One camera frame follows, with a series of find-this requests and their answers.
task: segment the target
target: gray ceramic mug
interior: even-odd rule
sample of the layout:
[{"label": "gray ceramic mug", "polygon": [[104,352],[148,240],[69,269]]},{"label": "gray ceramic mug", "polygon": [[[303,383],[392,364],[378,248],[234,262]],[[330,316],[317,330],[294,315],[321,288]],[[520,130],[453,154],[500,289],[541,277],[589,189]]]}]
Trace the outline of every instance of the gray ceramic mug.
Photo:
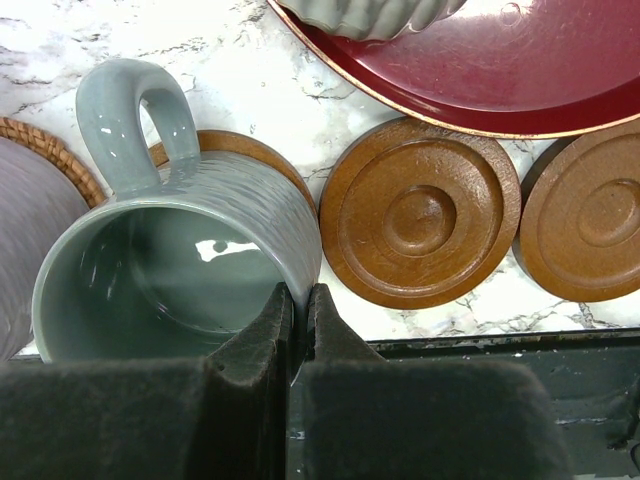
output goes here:
[{"label": "gray ceramic mug", "polygon": [[[140,104],[170,160],[160,173]],[[115,195],[44,260],[32,315],[45,361],[209,354],[282,281],[304,320],[322,249],[314,212],[293,183],[242,155],[200,154],[186,98],[157,65],[98,66],[81,82],[76,110]]]}]

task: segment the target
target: marble countertop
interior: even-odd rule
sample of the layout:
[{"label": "marble countertop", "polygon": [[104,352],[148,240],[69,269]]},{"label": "marble countertop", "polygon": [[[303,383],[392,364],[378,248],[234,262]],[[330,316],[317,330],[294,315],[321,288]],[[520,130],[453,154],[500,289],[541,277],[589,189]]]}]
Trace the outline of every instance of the marble countertop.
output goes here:
[{"label": "marble countertop", "polygon": [[[398,116],[325,66],[264,0],[29,0],[3,5],[0,115],[62,138],[92,169],[74,113],[83,75],[110,57],[156,62],[178,80],[201,129],[250,135],[283,154],[316,201],[331,166],[368,129]],[[143,113],[149,144],[158,141]],[[500,141],[522,178],[550,141]],[[425,310],[357,297],[323,265],[344,319],[366,340],[638,326],[640,293],[563,301],[509,253],[468,295]]]}]

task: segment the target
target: wooden coaster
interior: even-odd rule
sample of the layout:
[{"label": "wooden coaster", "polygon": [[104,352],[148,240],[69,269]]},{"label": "wooden coaster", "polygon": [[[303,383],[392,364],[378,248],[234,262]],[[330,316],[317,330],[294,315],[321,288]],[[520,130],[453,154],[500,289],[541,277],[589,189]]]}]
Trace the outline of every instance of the wooden coaster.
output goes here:
[{"label": "wooden coaster", "polygon": [[440,305],[482,282],[518,227],[520,183],[492,139],[402,118],[358,139],[320,203],[327,259],[361,297]]},{"label": "wooden coaster", "polygon": [[[317,213],[315,202],[307,185],[304,183],[304,179],[286,158],[271,147],[246,135],[223,130],[198,130],[198,140],[202,152],[224,150],[239,153],[275,168],[298,187],[298,190],[300,190],[300,193],[307,199],[313,212]],[[149,153],[151,154],[153,163],[158,168],[163,168],[169,161],[162,143],[157,143],[151,147]]]},{"label": "wooden coaster", "polygon": [[546,150],[523,183],[514,252],[545,290],[576,302],[640,288],[640,122]]}]

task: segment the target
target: red plate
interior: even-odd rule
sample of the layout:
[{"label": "red plate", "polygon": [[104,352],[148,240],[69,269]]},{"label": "red plate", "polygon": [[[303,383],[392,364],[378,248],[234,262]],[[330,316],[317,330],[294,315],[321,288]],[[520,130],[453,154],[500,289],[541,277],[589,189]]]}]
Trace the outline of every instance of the red plate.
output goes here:
[{"label": "red plate", "polygon": [[436,125],[545,138],[640,117],[640,0],[468,0],[388,43],[326,35],[269,2],[344,78]]}]

